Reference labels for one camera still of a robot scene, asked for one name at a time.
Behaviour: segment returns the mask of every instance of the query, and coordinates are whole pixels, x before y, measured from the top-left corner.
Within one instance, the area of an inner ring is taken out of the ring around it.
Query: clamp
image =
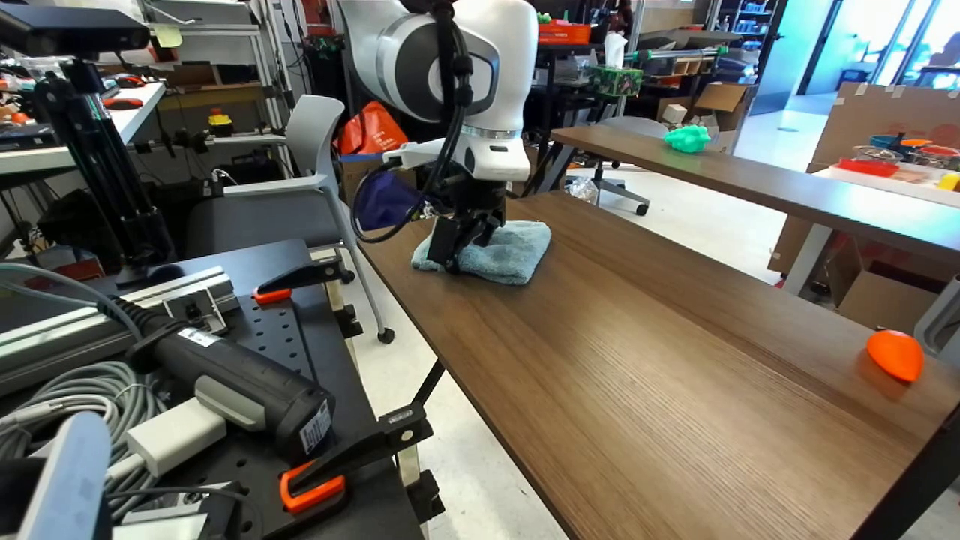
[[[280,502],[298,523],[324,515],[349,494],[349,476],[371,461],[394,458],[396,453],[419,445],[432,434],[432,426],[419,405],[396,407],[378,416],[378,426],[341,446],[333,446],[320,458],[308,458],[280,476]]]
[[[311,260],[305,266],[294,266],[288,273],[280,273],[277,278],[259,284],[259,292],[251,293],[255,306],[266,309],[266,306],[283,306],[294,301],[294,287],[305,287],[305,284],[318,284],[318,283],[355,283],[355,273],[341,266],[341,260],[336,255]],[[336,325],[341,330],[344,338],[359,335],[363,327],[358,321],[358,309],[355,306],[341,306],[333,311]]]

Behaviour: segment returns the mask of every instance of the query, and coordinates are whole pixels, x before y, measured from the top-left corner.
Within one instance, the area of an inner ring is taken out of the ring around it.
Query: workbench
[[[571,538],[853,538],[875,508],[896,538],[923,498],[888,505],[948,485],[900,474],[950,416],[954,369],[903,388],[868,327],[585,200],[507,220],[554,235],[527,287],[418,273],[429,221],[367,255]]]
[[[144,120],[153,113],[156,101],[161,100],[161,83],[122,86],[116,100],[144,101],[144,109],[107,111],[119,142],[129,145],[140,131]],[[74,162],[69,156],[69,146],[37,146],[37,151],[0,153],[0,176],[64,172],[73,164]]]
[[[631,120],[591,124],[574,130],[554,130],[554,156],[533,176],[538,189],[552,189],[568,175],[574,151],[604,156],[610,162],[634,162],[638,167],[688,179],[703,189],[714,189],[733,197],[743,197],[762,208],[784,210],[788,216],[812,220],[815,229],[807,235],[794,266],[788,269],[788,292],[803,292],[812,265],[827,247],[831,229],[838,231],[874,231],[893,241],[916,241],[935,248],[960,253],[960,208],[945,208],[939,200],[923,200],[900,193],[884,193],[859,183],[831,183],[800,172],[785,172],[750,159],[698,153],[685,156],[670,151],[661,139],[652,136],[649,124],[634,130]]]
[[[333,399],[333,432],[320,451],[352,441],[375,426],[359,374],[352,364],[340,325],[333,317],[327,292],[320,284],[298,287],[283,321],[266,321],[266,311],[251,309],[251,292],[294,266],[308,265],[302,241],[266,243],[236,253],[182,260],[185,273],[226,266],[241,298],[241,311],[229,316],[229,335],[246,348],[265,352],[271,361],[320,380]],[[265,434],[248,434],[231,426],[231,438],[177,469],[166,482],[193,485],[210,480],[241,480],[248,489],[242,505],[242,538],[255,540],[266,530],[294,524],[280,509],[277,480],[288,466],[271,453]],[[419,523],[390,461],[359,474],[352,485],[349,505],[302,530],[288,538],[324,540],[369,540],[369,538],[422,538]]]

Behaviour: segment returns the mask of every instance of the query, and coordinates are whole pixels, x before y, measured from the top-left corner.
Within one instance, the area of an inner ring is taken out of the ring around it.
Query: wooden table
[[[868,330],[568,195],[527,287],[367,255],[574,538],[850,538],[960,399],[888,380]]]
[[[750,159],[717,153],[680,156],[663,146],[657,139],[631,136],[627,130],[614,125],[554,130],[552,139],[564,146],[589,151],[612,162],[634,162],[666,176],[756,200],[762,208],[810,216],[821,224],[874,229],[960,253],[960,208],[941,208],[869,186],[826,183],[800,172]]]

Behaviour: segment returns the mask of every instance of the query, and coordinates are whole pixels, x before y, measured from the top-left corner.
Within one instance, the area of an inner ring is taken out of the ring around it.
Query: white robot
[[[463,179],[432,186],[443,213],[429,257],[455,269],[463,247],[486,243],[503,224],[503,186],[532,175],[522,106],[538,59],[538,13],[526,0],[463,0],[455,19],[454,10],[414,14],[398,0],[331,0],[331,14],[349,35],[352,62],[369,92],[418,120],[449,124],[447,139],[408,145],[394,159],[404,167],[463,167]],[[443,109],[440,40],[455,47],[447,77],[459,97],[455,111]]]

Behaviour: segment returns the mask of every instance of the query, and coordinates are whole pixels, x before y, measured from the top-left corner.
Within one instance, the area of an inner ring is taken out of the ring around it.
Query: floor
[[[821,124],[826,118],[815,111],[810,113],[810,109],[756,118],[747,125],[738,151],[747,159],[776,162],[784,167],[807,167]],[[571,193],[593,200],[597,195],[585,179],[589,172],[574,172]],[[604,195],[601,208],[610,213],[738,266],[762,283],[781,278],[776,273],[765,269],[765,265],[785,220],[784,213],[637,167],[610,172],[610,179],[623,179],[631,193],[652,197],[652,213],[638,220],[634,216],[637,204],[618,195]],[[385,301],[396,341],[378,344],[371,333],[363,333],[352,341],[352,348],[369,399],[375,412],[385,415],[414,395],[436,353],[378,278],[375,293]],[[358,306],[363,327],[375,327],[358,284],[344,287],[344,301]],[[436,426],[436,438],[419,445],[419,466],[436,472],[447,505],[447,513],[427,524],[432,540],[564,538],[538,492],[449,378],[440,378],[427,415]],[[958,538],[958,509],[960,498],[948,492],[939,502],[939,509],[928,513],[909,538]]]

